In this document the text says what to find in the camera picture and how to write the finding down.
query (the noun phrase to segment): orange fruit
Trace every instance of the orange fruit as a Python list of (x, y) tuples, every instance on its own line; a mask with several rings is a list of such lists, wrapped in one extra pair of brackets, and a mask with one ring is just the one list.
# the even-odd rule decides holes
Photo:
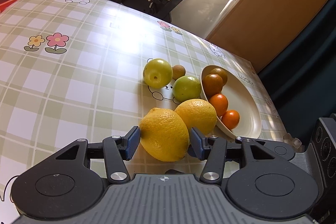
[(222, 68), (212, 69), (209, 74), (219, 75), (223, 80), (223, 85), (225, 85), (227, 83), (227, 73)]
[(221, 93), (223, 88), (223, 79), (219, 75), (207, 75), (202, 80), (203, 90), (206, 96), (213, 96)]
[(228, 110), (222, 116), (221, 121), (227, 127), (227, 129), (234, 129), (239, 123), (239, 113), (236, 110)]
[(209, 103), (213, 105), (216, 110), (217, 116), (223, 116), (227, 111), (227, 106), (229, 102), (223, 94), (215, 94), (209, 99)]

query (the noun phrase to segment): silver screw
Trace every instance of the silver screw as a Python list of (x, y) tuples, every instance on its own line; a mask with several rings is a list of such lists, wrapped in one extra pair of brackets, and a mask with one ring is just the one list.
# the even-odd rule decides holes
[(216, 180), (219, 179), (219, 175), (215, 172), (207, 172), (203, 175), (203, 178), (207, 180)]
[(125, 178), (127, 178), (127, 175), (123, 172), (115, 172), (110, 175), (110, 178), (113, 180), (124, 180)]

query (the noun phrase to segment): plate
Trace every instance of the plate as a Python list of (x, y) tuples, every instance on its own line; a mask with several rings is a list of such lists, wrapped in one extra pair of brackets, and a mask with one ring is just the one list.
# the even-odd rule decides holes
[[(204, 67), (202, 69), (200, 79), (203, 80), (203, 78), (215, 68), (221, 67), (215, 65)], [(261, 133), (261, 118), (257, 105), (255, 104), (251, 94), (236, 76), (224, 68), (221, 69), (225, 70), (227, 73), (227, 83), (223, 86), (221, 93), (226, 96), (229, 102), (228, 110), (234, 109), (238, 111), (240, 120), (238, 126), (232, 130), (227, 129), (219, 117), (217, 117), (216, 125), (232, 139), (235, 139), (237, 136), (255, 139), (259, 138)], [(201, 98), (209, 101), (208, 99), (210, 98), (206, 97), (202, 82), (201, 85)]]

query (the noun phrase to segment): checkered tablecloth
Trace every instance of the checkered tablecloth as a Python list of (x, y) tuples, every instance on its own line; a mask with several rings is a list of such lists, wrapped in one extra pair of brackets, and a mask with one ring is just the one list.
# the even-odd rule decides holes
[[(181, 64), (194, 76), (209, 64), (227, 69), (256, 102), (260, 138), (282, 140), (284, 126), (250, 62), (107, 0), (19, 0), (0, 14), (1, 199), (10, 178), (72, 141), (123, 136), (152, 107), (174, 109), (172, 83), (153, 90), (142, 81), (150, 58)], [(199, 174), (204, 163), (189, 156), (162, 163), (139, 145), (126, 165), (131, 174)], [(105, 176), (102, 160), (92, 169)], [(225, 175), (235, 170), (227, 164)], [(4, 208), (0, 202), (0, 215)]]

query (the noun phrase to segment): dark teal curtain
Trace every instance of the dark teal curtain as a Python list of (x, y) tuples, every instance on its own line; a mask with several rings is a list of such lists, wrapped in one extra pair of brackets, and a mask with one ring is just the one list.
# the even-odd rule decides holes
[(336, 0), (258, 75), (287, 132), (307, 145), (316, 120), (336, 112)]

